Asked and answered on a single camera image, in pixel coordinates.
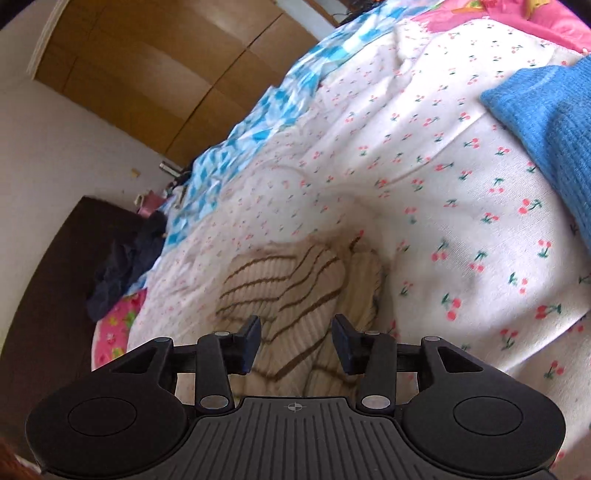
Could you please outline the blue knit sweater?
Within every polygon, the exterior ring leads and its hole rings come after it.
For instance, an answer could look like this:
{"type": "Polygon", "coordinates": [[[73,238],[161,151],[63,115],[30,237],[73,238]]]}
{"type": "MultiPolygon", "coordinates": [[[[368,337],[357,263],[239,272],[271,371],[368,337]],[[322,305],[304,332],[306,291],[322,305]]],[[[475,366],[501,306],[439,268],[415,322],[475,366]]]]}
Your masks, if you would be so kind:
{"type": "Polygon", "coordinates": [[[523,144],[590,244],[590,58],[521,69],[481,102],[523,144]]]}

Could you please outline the blue white geometric quilt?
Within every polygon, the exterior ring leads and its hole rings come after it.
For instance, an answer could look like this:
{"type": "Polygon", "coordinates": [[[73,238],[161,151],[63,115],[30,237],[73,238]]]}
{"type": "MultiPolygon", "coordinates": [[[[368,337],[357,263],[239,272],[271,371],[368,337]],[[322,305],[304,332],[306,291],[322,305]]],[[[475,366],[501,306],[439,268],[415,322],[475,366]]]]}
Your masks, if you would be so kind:
{"type": "Polygon", "coordinates": [[[267,89],[228,137],[192,161],[181,205],[175,208],[167,201],[163,206],[167,215],[163,251],[184,240],[191,228],[216,208],[223,187],[252,162],[273,135],[294,125],[308,110],[322,80],[367,45],[392,32],[399,21],[438,5],[437,1],[384,1],[335,29],[295,61],[280,86],[267,89]]]}

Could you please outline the wooden wardrobe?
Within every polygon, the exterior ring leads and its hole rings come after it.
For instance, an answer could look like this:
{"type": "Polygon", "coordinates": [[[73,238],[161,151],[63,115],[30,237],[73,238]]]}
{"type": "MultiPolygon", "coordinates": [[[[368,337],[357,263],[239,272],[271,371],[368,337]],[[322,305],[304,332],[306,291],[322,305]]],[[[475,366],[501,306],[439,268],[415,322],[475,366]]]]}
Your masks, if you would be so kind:
{"type": "Polygon", "coordinates": [[[273,1],[69,1],[35,78],[186,166],[315,42],[273,1]]]}

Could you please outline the dark brown headboard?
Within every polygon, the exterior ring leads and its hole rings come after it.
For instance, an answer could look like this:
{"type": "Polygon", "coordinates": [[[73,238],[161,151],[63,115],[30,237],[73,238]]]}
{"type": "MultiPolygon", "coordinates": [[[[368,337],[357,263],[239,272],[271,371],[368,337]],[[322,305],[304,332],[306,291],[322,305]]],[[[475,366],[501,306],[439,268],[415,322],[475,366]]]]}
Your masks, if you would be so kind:
{"type": "Polygon", "coordinates": [[[1,353],[1,437],[31,460],[25,422],[47,395],[89,374],[95,329],[86,298],[114,241],[132,240],[144,220],[82,197],[53,237],[13,317],[1,353]]]}

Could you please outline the dark navy garment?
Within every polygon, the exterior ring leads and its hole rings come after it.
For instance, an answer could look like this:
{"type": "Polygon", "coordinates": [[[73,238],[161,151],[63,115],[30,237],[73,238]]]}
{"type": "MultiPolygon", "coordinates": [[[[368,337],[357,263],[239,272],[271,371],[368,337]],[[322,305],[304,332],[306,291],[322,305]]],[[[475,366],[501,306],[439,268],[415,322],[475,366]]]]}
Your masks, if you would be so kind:
{"type": "Polygon", "coordinates": [[[86,300],[86,312],[92,322],[105,317],[128,289],[152,268],[164,246],[166,222],[162,212],[154,211],[130,242],[112,243],[109,255],[95,271],[86,300]]]}

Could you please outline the beige brown-striped knit sweater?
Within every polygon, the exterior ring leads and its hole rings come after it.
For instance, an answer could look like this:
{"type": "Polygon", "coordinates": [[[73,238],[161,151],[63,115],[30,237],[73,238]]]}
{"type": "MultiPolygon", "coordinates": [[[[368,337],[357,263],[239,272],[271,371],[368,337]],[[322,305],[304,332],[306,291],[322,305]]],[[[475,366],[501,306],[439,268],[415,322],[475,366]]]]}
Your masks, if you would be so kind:
{"type": "Polygon", "coordinates": [[[360,237],[276,244],[235,257],[215,306],[216,329],[237,331],[259,317],[262,340],[252,371],[233,375],[236,401],[246,396],[353,397],[332,344],[342,314],[358,330],[374,326],[385,279],[378,252],[360,237]]]}

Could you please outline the white cherry-print blanket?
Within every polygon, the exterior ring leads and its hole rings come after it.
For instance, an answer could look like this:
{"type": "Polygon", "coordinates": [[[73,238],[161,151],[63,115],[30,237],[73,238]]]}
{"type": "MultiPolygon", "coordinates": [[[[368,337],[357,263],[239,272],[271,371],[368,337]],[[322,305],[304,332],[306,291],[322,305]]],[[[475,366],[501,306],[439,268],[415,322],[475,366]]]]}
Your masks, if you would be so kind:
{"type": "Polygon", "coordinates": [[[128,345],[216,329],[235,257],[360,237],[385,266],[370,329],[442,337],[550,397],[567,435],[554,467],[590,472],[590,258],[568,213],[482,92],[578,54],[491,20],[414,21],[329,75],[311,107],[221,190],[147,279],[128,345]]]}

